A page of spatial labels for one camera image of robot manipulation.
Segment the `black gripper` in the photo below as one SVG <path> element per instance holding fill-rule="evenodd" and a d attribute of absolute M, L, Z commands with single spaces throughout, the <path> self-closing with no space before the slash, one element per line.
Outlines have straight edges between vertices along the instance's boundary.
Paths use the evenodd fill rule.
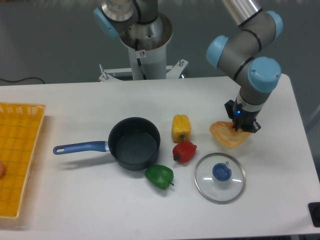
<path fill-rule="evenodd" d="M 224 104 L 228 117 L 233 123 L 233 129 L 237 132 L 242 129 L 244 132 L 256 133 L 261 129 L 261 125 L 257 122 L 257 116 L 261 110 L 249 111 L 245 110 L 242 103 L 229 100 Z"/>

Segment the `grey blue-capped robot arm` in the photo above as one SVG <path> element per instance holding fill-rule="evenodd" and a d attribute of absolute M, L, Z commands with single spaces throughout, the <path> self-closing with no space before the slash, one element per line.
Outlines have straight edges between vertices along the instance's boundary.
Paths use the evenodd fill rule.
<path fill-rule="evenodd" d="M 276 60 L 258 53 L 281 34 L 283 21 L 254 0 L 226 0 L 224 6 L 240 31 L 232 38 L 216 37 L 206 59 L 240 87 L 236 99 L 225 104 L 233 128 L 255 133 L 260 129 L 257 116 L 282 74 Z M 156 0 L 106 0 L 93 15 L 106 35 L 126 46 L 134 80 L 168 77 L 167 44 L 173 26 Z"/>

